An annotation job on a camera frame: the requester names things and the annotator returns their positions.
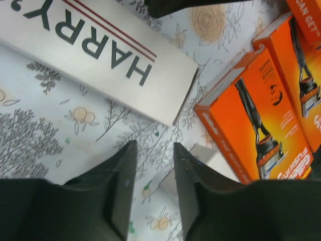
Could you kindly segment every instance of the table surface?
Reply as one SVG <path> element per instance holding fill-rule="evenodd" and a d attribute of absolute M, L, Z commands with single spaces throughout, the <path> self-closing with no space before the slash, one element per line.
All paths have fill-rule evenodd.
<path fill-rule="evenodd" d="M 142 0 L 117 1 L 201 68 L 178 125 L 151 122 L 0 45 L 0 175 L 45 177 L 63 184 L 136 139 L 139 155 L 128 240 L 183 240 L 179 207 L 159 188 L 173 168 L 173 143 L 216 148 L 193 108 L 219 71 L 251 49 L 250 40 L 279 15 L 282 3 L 253 0 L 198 7 L 156 20 Z M 25 135 L 17 138 L 19 130 Z"/>

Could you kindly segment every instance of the small white box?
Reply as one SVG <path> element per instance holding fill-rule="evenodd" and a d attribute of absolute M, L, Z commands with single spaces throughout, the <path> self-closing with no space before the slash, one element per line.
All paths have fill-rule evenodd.
<path fill-rule="evenodd" d="M 198 65 L 115 0 L 0 1 L 0 43 L 171 126 Z"/>
<path fill-rule="evenodd" d="M 195 145 L 190 152 L 195 158 L 205 163 L 213 170 L 217 171 L 218 173 L 222 174 L 227 178 L 230 178 L 233 181 L 240 182 L 220 151 L 209 149 L 200 145 Z M 178 193 L 174 170 L 172 170 L 161 181 L 160 187 L 175 201 L 178 201 Z"/>

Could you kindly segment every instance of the orange box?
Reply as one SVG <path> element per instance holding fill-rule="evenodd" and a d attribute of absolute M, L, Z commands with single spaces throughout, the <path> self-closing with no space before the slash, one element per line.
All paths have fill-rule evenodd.
<path fill-rule="evenodd" d="M 321 50 L 310 46 L 293 16 L 275 20 L 253 40 L 269 49 L 313 152 L 321 145 Z"/>
<path fill-rule="evenodd" d="M 321 0 L 286 0 L 307 42 L 321 43 Z"/>
<path fill-rule="evenodd" d="M 305 178 L 313 157 L 269 51 L 218 78 L 195 111 L 240 181 Z"/>

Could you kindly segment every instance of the box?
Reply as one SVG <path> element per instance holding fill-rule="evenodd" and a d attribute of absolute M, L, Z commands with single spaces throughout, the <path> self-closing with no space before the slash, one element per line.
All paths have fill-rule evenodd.
<path fill-rule="evenodd" d="M 195 111 L 240 181 L 305 178 L 313 157 L 269 51 L 219 78 Z"/>
<path fill-rule="evenodd" d="M 321 44 L 321 0 L 286 0 L 307 42 Z"/>
<path fill-rule="evenodd" d="M 225 177 L 232 179 L 233 181 L 239 182 L 235 173 L 228 165 L 221 152 L 219 152 L 218 150 L 210 149 L 196 144 L 193 146 L 190 152 L 195 158 L 205 163 L 213 170 L 217 171 Z M 171 170 L 170 173 L 168 173 L 166 177 L 160 182 L 160 187 L 175 201 L 178 201 L 174 170 Z"/>
<path fill-rule="evenodd" d="M 115 0 L 0 1 L 0 22 L 0 43 L 167 126 L 196 77 L 197 63 Z"/>
<path fill-rule="evenodd" d="M 310 46 L 291 14 L 275 20 L 253 40 L 267 47 L 313 152 L 321 145 L 321 50 Z"/>

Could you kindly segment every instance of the razor image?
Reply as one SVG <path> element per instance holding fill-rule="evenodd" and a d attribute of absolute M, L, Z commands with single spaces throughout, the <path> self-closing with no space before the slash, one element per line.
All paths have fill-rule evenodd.
<path fill-rule="evenodd" d="M 243 78 L 235 86 L 256 135 L 256 164 L 260 179 L 269 179 L 271 170 L 284 159 L 282 142 L 278 143 L 262 123 L 261 116 L 246 89 Z"/>
<path fill-rule="evenodd" d="M 292 18 L 289 21 L 289 24 L 292 43 L 300 70 L 299 87 L 302 116 L 307 118 L 309 111 L 320 103 L 320 86 L 315 83 L 314 77 L 306 65 L 305 55 L 295 25 L 295 19 Z"/>

